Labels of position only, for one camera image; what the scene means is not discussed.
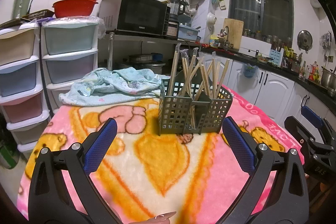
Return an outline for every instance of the tablecloth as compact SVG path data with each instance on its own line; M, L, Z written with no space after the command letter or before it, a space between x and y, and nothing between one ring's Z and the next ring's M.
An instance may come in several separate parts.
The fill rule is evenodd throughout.
M300 144L285 129L228 90L234 98L227 116L241 130L273 150L300 150ZM28 218L30 179L40 149L47 146L55 151L83 142L113 117L118 134L90 178L123 223L173 211L177 211L171 218L173 224L216 223L249 175L241 170L221 132L158 136L158 111L158 98L99 107L60 107L28 160L18 193L19 211ZM63 172L63 176L77 210L85 212L69 174ZM272 172L254 213L262 209L274 176Z

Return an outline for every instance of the blue gripper pad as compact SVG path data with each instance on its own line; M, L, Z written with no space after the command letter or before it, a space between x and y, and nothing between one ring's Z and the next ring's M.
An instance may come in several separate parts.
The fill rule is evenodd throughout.
M97 171L107 150L117 135L117 129L117 122L114 119L109 119L99 130L100 135L85 155L83 169L86 175Z
M303 106L301 107L301 114L317 129L321 129L322 119L315 114L309 107Z
M254 154L242 137L241 130L230 117L226 117L223 120L222 130L240 168L249 175L252 175L255 170Z

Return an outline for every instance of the bolt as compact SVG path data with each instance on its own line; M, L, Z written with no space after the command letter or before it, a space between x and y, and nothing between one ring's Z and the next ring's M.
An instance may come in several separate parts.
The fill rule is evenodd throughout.
M290 150L290 152L291 152L293 155L297 155L297 150L294 149L294 148L292 148L292 149Z
M267 145L264 144L264 143L261 143L261 144L259 145L259 148L260 148L261 150L265 151L265 150L267 150Z
M40 152L41 152L41 154L45 154L45 153L48 152L48 148L46 148L46 147L42 148Z
M81 147L81 144L80 144L80 143L74 143L74 144L71 146L71 148L72 148L73 150L78 150L80 147Z

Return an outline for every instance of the hand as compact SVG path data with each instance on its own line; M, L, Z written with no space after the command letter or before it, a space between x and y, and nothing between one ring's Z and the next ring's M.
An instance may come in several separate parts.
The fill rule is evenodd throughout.
M150 218L149 220L142 222L132 222L130 224L170 224L169 218L175 215L176 212L165 213L163 215L158 215L156 217Z

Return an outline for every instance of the light blue cloth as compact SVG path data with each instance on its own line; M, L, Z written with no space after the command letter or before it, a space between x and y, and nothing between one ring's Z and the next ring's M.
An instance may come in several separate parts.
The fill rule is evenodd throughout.
M150 69L98 68L74 83L68 93L60 94L59 99L75 106L102 106L154 98L160 96L162 79L169 76L156 75Z

